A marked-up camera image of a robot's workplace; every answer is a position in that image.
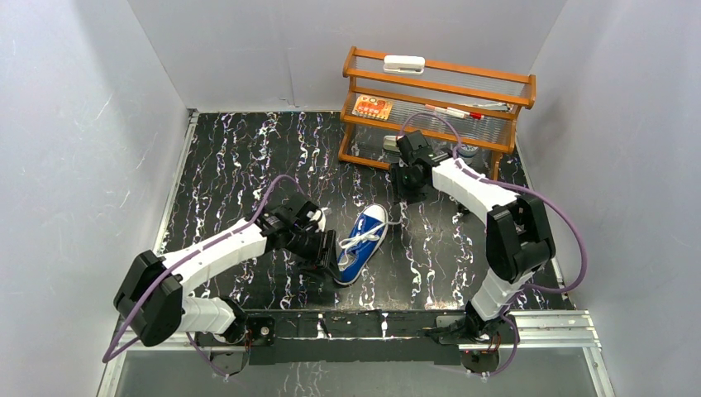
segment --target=orange wooden frame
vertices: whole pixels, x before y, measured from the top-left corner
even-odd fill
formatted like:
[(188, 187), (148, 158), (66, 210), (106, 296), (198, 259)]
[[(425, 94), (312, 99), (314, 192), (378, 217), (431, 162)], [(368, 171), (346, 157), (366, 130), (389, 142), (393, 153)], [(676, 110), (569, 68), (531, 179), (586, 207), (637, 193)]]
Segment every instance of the orange wooden frame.
[[(506, 136), (508, 139), (503, 143), (492, 143), (465, 137), (461, 138), (462, 142), (465, 144), (482, 147), (484, 149), (492, 151), (492, 174), (490, 176), (492, 179), (497, 179), (499, 161), (501, 160), (504, 153), (512, 153), (516, 145), (516, 121), (518, 119), (518, 114), (521, 112), (521, 108), (530, 109), (536, 101), (536, 76), (533, 74), (522, 75), (500, 72), (490, 69), (481, 69), (436, 60), (426, 61), (426, 67), (429, 69), (445, 70), (455, 72), (457, 74), (472, 74), (488, 79), (499, 79), (523, 84), (524, 90), (522, 92), (522, 96), (513, 96), (503, 93), (491, 93), (483, 89), (459, 87), (445, 83), (427, 81), (424, 79), (414, 79), (411, 76), (405, 77), (396, 74), (378, 73), (351, 67), (352, 65), (355, 65), (355, 63), (353, 62), (355, 57), (382, 60), (386, 55), (387, 54), (383, 52), (359, 50), (354, 46), (351, 47), (350, 51), (348, 52), (346, 62), (343, 64), (343, 76), (349, 78), (348, 94), (346, 95), (346, 101), (344, 103), (343, 109), (341, 110), (341, 120), (346, 124), (346, 132), (343, 136), (343, 140), (341, 141), (341, 147), (338, 151), (338, 160), (349, 161), (352, 163), (367, 165), (369, 167), (380, 168), (383, 170), (389, 169), (388, 163), (348, 154), (348, 146), (351, 143), (352, 138), (354, 136), (356, 124), (367, 127), (379, 127), (383, 129), (389, 129), (391, 131), (399, 131), (401, 127), (392, 122), (357, 117), (352, 114), (349, 114), (347, 109), (352, 108), (353, 104), (355, 103), (355, 95), (358, 93), (362, 93), (407, 103), (428, 104), (437, 106), (439, 108), (456, 108), (466, 112), (478, 112), (480, 114), (483, 114), (485, 117), (493, 117), (506, 121), (503, 128), (505, 131), (501, 131), (501, 135)], [(511, 111), (496, 112), (483, 108), (473, 108), (458, 103), (448, 103), (445, 101), (438, 101), (430, 98), (400, 93), (391, 93), (388, 91), (383, 91), (374, 88), (359, 87), (357, 85), (357, 79), (368, 79), (391, 84), (401, 84), (408, 87), (422, 88), (442, 93), (461, 95), (470, 98), (481, 98), (495, 102), (508, 103), (511, 105)], [(435, 132), (430, 130), (422, 130), (422, 132), (425, 136), (429, 136), (431, 138), (441, 139), (443, 141), (456, 141), (455, 137), (451, 134), (445, 134), (443, 132)]]

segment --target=gray wall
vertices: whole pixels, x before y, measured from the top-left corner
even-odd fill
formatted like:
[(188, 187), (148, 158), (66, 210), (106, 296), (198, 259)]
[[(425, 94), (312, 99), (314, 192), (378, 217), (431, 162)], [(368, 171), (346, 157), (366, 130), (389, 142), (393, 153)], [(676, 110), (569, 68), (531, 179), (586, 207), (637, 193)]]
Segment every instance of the gray wall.
[[(532, 72), (519, 142), (583, 230), (591, 310), (619, 395), (698, 395), (701, 3), (569, 1)], [(568, 233), (556, 225), (559, 236)], [(579, 258), (558, 238), (572, 280)]]
[(187, 111), (126, 0), (0, 7), (0, 385), (87, 396)]
[(526, 73), (564, 3), (130, 0), (185, 105), (204, 111), (338, 110), (352, 45)]

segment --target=glass panel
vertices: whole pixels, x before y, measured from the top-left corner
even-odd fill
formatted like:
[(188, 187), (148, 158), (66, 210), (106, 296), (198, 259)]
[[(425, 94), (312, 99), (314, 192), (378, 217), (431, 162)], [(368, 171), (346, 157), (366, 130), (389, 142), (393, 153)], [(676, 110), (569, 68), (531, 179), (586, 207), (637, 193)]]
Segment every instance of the glass panel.
[(212, 378), (212, 370), (195, 352), (128, 352), (117, 396), (141, 395), (577, 397), (596, 392), (580, 348), (520, 349), (512, 365), (486, 383), (466, 377), (458, 366), (430, 362), (324, 361), (247, 366), (225, 383)]
[[(353, 107), (355, 106), (355, 101), (359, 96), (359, 94), (356, 94), (355, 98), (348, 102), (346, 105), (346, 114), (353, 114)], [(393, 101), (394, 105), (392, 106), (392, 111), (389, 113), (389, 118), (387, 119), (387, 122), (391, 122), (393, 124), (398, 124), (401, 126), (409, 118), (409, 116), (416, 112), (431, 112), (426, 110), (423, 105), (417, 103), (398, 101), (396, 99), (393, 99)], [(475, 120), (472, 117), (460, 119), (457, 117), (441, 116), (446, 118), (461, 136), (478, 141), (508, 145), (509, 137), (511, 136), (511, 122), (509, 120), (487, 116), (485, 116), (482, 120)], [(443, 122), (435, 119), (434, 117), (415, 117), (412, 121), (410, 121), (408, 130), (413, 131), (415, 129), (431, 130), (450, 135), (453, 134), (450, 128), (446, 127)]]

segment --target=small card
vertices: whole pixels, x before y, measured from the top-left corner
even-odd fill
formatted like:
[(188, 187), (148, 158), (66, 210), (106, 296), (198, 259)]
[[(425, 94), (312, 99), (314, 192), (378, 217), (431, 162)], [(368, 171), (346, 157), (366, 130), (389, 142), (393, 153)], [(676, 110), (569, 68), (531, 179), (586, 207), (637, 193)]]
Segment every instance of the small card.
[(393, 102), (385, 98), (371, 97), (361, 94), (355, 101), (353, 114), (356, 116), (387, 120), (392, 111)]

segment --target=white arm segment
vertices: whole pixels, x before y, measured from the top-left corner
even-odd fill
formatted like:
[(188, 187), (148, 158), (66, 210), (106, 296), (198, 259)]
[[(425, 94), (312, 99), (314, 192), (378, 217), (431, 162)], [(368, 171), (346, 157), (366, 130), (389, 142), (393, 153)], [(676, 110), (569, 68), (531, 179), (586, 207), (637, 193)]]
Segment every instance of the white arm segment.
[(199, 251), (199, 254), (183, 263), (174, 275), (182, 275), (183, 316), (177, 332), (212, 332), (222, 333), (236, 319), (229, 305), (219, 298), (204, 299), (188, 296), (202, 283), (224, 270), (238, 265), (242, 261), (265, 254), (267, 238), (260, 235), (260, 228), (255, 224), (236, 234), (231, 234), (238, 227), (246, 224), (240, 219), (234, 226), (209, 237), (203, 242), (183, 250), (165, 254), (165, 267), (171, 267), (184, 257)]
[(236, 316), (229, 305), (219, 298), (183, 297), (185, 313), (176, 332), (223, 333)]
[[(164, 255), (165, 261), (163, 264), (166, 268), (169, 268), (185, 256), (192, 254), (193, 251), (201, 251), (199, 255), (182, 264), (173, 272), (174, 275), (183, 276), (183, 279), (180, 281), (180, 284), (183, 285), (183, 296), (188, 295), (199, 285), (222, 273), (224, 270), (238, 265), (242, 261), (265, 254), (267, 238), (260, 235), (260, 228), (255, 224), (235, 235), (231, 234), (232, 231), (244, 224), (246, 224), (246, 220), (240, 219), (234, 226), (213, 237), (209, 237), (207, 240)], [(211, 245), (212, 242), (224, 236), (228, 236), (228, 238)]]
[(456, 162), (459, 162), (462, 168), (472, 171), (473, 174), (480, 175), (465, 164), (462, 159), (444, 160), (437, 167), (433, 167), (433, 187), (462, 203), (470, 212), (477, 215), (477, 218), (484, 225), (487, 224), (487, 213), (495, 205), (507, 205), (516, 201), (518, 195), (514, 192), (491, 184), (484, 184), (465, 175), (455, 164)]
[[(487, 213), (495, 205), (507, 205), (516, 201), (518, 196), (512, 191), (485, 184), (477, 179), (466, 175), (455, 163), (460, 162), (462, 168), (472, 170), (462, 159), (444, 160), (437, 167), (433, 167), (433, 187), (452, 196), (459, 203), (475, 214), (477, 218), (486, 226)], [(528, 281), (533, 275), (527, 272), (513, 284), (500, 279), (491, 269), (487, 272), (487, 277), (479, 287), (477, 294), (470, 300), (477, 314), (484, 320), (491, 320), (499, 316), (501, 308), (516, 294), (523, 283)]]

